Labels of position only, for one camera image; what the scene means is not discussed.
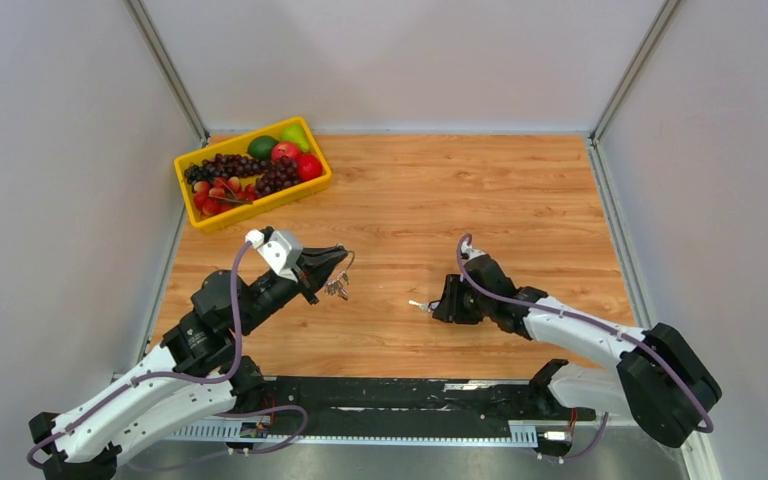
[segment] wooden table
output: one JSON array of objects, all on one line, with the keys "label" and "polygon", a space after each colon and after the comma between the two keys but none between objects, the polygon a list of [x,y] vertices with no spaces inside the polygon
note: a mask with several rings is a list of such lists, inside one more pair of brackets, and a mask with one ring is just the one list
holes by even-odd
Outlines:
[{"label": "wooden table", "polygon": [[[457,270],[455,245],[472,232],[520,286],[632,324],[619,266],[579,137],[322,135],[334,170],[329,190],[202,234],[187,226],[154,341],[191,309],[212,271],[229,268],[247,231],[288,229],[306,246],[357,253],[350,300],[300,297],[246,337],[267,375],[529,378],[554,346],[478,326],[432,320],[408,300],[436,300]],[[243,261],[249,281],[266,269]]]}]

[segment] yellow basket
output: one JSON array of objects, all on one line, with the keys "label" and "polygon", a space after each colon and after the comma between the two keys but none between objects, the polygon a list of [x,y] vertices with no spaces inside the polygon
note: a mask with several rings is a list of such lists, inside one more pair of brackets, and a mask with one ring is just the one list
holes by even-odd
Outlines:
[{"label": "yellow basket", "polygon": [[[212,217],[205,217],[199,212],[193,204],[193,189],[184,178],[184,170],[191,164],[201,165],[202,160],[206,158],[213,158],[217,153],[225,154],[240,154],[245,155],[246,150],[249,147],[249,143],[255,138],[261,135],[269,135],[276,139],[281,134],[284,128],[290,125],[300,125],[305,132],[307,141],[310,144],[310,153],[314,154],[320,163],[322,163],[322,175],[319,178],[300,183],[295,187],[290,187],[286,190],[281,190],[278,193],[267,195],[263,198],[259,198],[251,205],[243,205],[229,210],[219,215]],[[178,176],[178,183],[181,186],[181,195],[184,196],[184,203],[187,205],[187,216],[190,218],[190,224],[202,232],[209,233],[215,232],[221,228],[225,228],[229,225],[233,225],[237,222],[245,220],[247,218],[260,215],[263,212],[272,210],[273,208],[286,205],[290,202],[294,202],[300,198],[313,195],[314,193],[321,192],[328,188],[331,183],[331,167],[328,166],[328,162],[325,161],[325,155],[322,154],[322,150],[319,149],[319,145],[313,138],[313,134],[310,133],[310,128],[307,126],[302,117],[293,117],[283,122],[278,122],[274,125],[270,125],[266,128],[261,128],[255,132],[240,135],[230,140],[226,140],[216,145],[210,145],[209,147],[190,152],[175,159],[175,174]],[[240,179],[243,183],[243,188],[250,183],[254,183],[258,176],[248,177]]]}]

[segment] white panel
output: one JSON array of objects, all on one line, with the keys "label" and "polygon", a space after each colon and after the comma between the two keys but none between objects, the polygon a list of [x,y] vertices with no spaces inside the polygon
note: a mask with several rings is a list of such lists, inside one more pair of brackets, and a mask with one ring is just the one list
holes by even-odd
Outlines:
[{"label": "white panel", "polygon": [[149,0],[212,130],[586,130],[660,0]]},{"label": "white panel", "polygon": [[723,478],[768,478],[768,1],[685,2],[604,147],[653,313],[723,388]]},{"label": "white panel", "polygon": [[0,479],[132,366],[196,139],[119,1],[0,1]]}]

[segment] bunch of grapes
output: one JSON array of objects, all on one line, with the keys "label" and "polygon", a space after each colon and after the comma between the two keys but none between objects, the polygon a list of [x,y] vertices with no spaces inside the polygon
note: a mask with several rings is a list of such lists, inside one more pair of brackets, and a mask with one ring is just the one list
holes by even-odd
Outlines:
[{"label": "bunch of grapes", "polygon": [[263,198],[302,183],[302,179],[299,177],[298,164],[295,160],[281,157],[271,163],[272,168],[258,178],[254,184],[257,198]]},{"label": "bunch of grapes", "polygon": [[272,162],[269,160],[255,160],[239,154],[222,155],[217,153],[212,159],[204,159],[201,165],[190,165],[184,170],[187,183],[194,185],[202,180],[213,184],[216,177],[251,177],[259,175],[270,169]]}]

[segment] wooden tabletop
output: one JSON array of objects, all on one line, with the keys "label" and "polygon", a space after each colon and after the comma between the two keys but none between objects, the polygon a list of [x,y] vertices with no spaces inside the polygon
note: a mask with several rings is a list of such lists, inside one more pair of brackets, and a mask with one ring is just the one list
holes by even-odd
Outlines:
[{"label": "wooden tabletop", "polygon": [[[185,228],[154,342],[191,309],[190,295],[208,274],[230,267],[245,233],[266,225],[291,230],[306,246],[342,243],[357,258],[348,302],[322,292],[311,306],[299,297],[245,338],[244,352],[265,375],[529,378],[552,358],[577,360],[489,319],[443,324],[408,305],[440,297],[465,232],[516,285],[633,323],[579,137],[317,140],[334,171],[328,190],[224,231]],[[248,255],[240,274],[252,281],[266,268]]]}]

